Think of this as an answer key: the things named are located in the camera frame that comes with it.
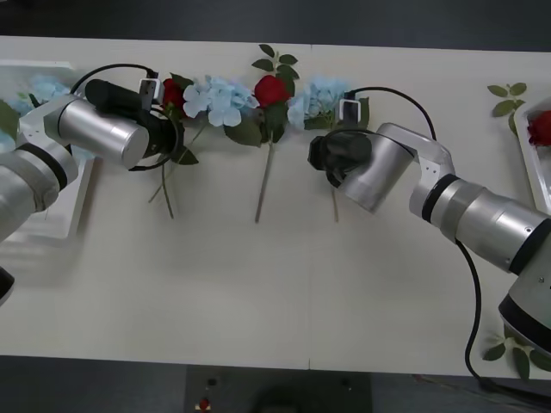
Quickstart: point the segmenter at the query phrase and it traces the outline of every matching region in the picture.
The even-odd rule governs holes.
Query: artificial flower
[[[189,117],[208,111],[208,121],[213,126],[237,126],[241,123],[241,111],[258,107],[258,100],[250,90],[223,77],[205,76],[205,84],[194,82],[183,97],[186,101],[183,110]]]
[[[220,90],[214,95],[208,121],[212,126],[237,126],[241,123],[239,109],[232,106],[232,92]]]
[[[315,118],[334,110],[349,85],[339,79],[315,77],[307,83],[304,90],[288,103],[287,117],[289,123],[304,129],[304,120]]]
[[[279,77],[266,75],[255,86],[255,97],[260,108],[266,108],[273,103],[286,102],[291,95]]]
[[[195,118],[199,112],[208,109],[211,102],[208,96],[208,89],[202,88],[198,83],[191,84],[183,92],[183,111],[190,118]]]
[[[29,101],[11,99],[7,103],[19,114],[19,116],[25,116],[34,109],[33,105],[31,105]]]
[[[536,146],[551,145],[551,110],[543,112],[529,122],[529,142]]]
[[[167,108],[171,103],[174,108],[183,110],[183,90],[180,85],[172,79],[166,79],[163,86],[163,108]]]
[[[11,136],[0,129],[0,153],[13,151],[15,149],[15,143]]]
[[[54,97],[69,94],[69,88],[62,84],[56,77],[48,75],[35,75],[31,77],[31,90],[39,102],[51,101]]]

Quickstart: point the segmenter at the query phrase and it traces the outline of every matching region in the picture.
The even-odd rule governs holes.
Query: blue hydrangea
[[[15,142],[6,132],[0,129],[0,153],[13,151],[15,149]]]
[[[32,93],[39,102],[51,101],[54,97],[68,95],[70,91],[54,76],[35,75],[31,77],[30,84]]]
[[[30,101],[22,101],[21,99],[10,99],[6,103],[8,103],[11,108],[19,114],[19,116],[25,116],[31,110],[33,110],[33,105],[31,105]]]
[[[304,90],[289,100],[287,117],[289,123],[304,129],[304,120],[334,110],[350,86],[343,80],[315,77]]]
[[[208,121],[213,126],[237,126],[241,112],[257,108],[258,101],[251,91],[240,83],[223,77],[205,76],[205,83],[197,81],[183,92],[186,101],[183,110],[190,118],[208,111]]]

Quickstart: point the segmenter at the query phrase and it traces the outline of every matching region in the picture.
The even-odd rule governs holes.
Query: robotic arm
[[[151,114],[160,112],[152,105],[163,101],[163,93],[156,76],[142,79],[139,93],[95,79],[86,84],[86,100],[61,96],[20,118],[17,147],[0,154],[0,242],[77,178],[72,145],[128,170],[167,162],[183,142],[183,127]],[[156,164],[136,166],[157,154]],[[14,278],[0,268],[0,305],[13,286]]]
[[[501,317],[518,337],[551,356],[548,215],[458,178],[443,146],[391,123],[377,133],[345,128],[317,137],[311,143],[309,161],[315,169],[324,170],[339,191],[372,213],[409,164],[418,163],[421,179],[410,198],[410,211],[453,243],[464,243],[478,256],[518,276],[499,305]]]

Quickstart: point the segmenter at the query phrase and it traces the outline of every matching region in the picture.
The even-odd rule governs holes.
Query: green stem
[[[260,213],[262,212],[262,205],[264,203],[264,196],[266,195],[266,186],[268,185],[269,171],[272,168],[272,162],[274,160],[274,133],[272,132],[268,140],[269,150],[268,159],[266,160],[266,168],[264,169],[264,177],[262,179],[262,187],[260,187],[260,195],[258,196],[257,214],[255,215],[255,223],[260,221]]]
[[[335,222],[338,222],[337,194],[335,194],[335,187],[333,187],[332,185],[331,185],[331,197],[333,199],[333,216],[335,217]]]
[[[330,119],[329,119],[329,126],[331,130],[335,128],[335,114],[333,112],[330,112]],[[337,194],[335,191],[335,187],[333,187],[331,184],[331,198],[333,199],[333,217],[335,219],[335,222],[338,223],[338,203],[337,203]]]
[[[178,158],[178,161],[176,163],[180,163],[183,159],[183,157],[185,157],[186,153],[188,153],[189,151],[189,148],[191,147],[191,145],[197,140],[197,138],[199,138],[199,135],[201,135],[201,133],[203,132],[203,130],[205,129],[205,127],[207,127],[207,121],[205,120],[203,122],[203,124],[201,125],[201,128],[199,129],[199,131],[197,132],[197,134],[194,136],[193,139],[191,139],[191,142],[189,143],[188,147],[186,147],[186,150],[182,153],[182,155]],[[165,177],[165,179],[169,179],[170,176],[174,173],[174,171],[176,170],[176,168],[174,168],[173,170],[171,170],[168,175]],[[158,193],[161,191],[161,189],[163,188],[163,184],[161,184],[157,190],[155,191],[155,193],[153,194],[153,196],[148,200],[148,202],[151,204],[153,202],[153,200],[155,199],[155,197],[158,195]]]
[[[164,198],[166,199],[166,206],[169,208],[170,219],[174,219],[174,213],[172,213],[172,205],[170,204],[169,192],[166,190],[166,178],[164,176],[164,165],[161,166],[161,179],[163,180],[163,183],[161,185],[163,187]]]

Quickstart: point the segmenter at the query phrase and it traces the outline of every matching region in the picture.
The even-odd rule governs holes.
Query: white tray
[[[515,124],[536,208],[551,214],[551,147],[531,145],[528,133],[529,120],[546,110],[551,110],[551,97],[524,103],[515,113]]]
[[[8,101],[16,99],[18,92],[30,92],[29,80],[38,74],[53,75],[67,85],[73,84],[77,77],[71,65],[65,62],[0,60],[0,99]],[[0,151],[11,149],[4,147]],[[77,157],[77,161],[77,180],[59,194],[47,211],[32,215],[6,241],[61,246],[71,240],[77,231],[93,164],[93,159],[87,157]]]

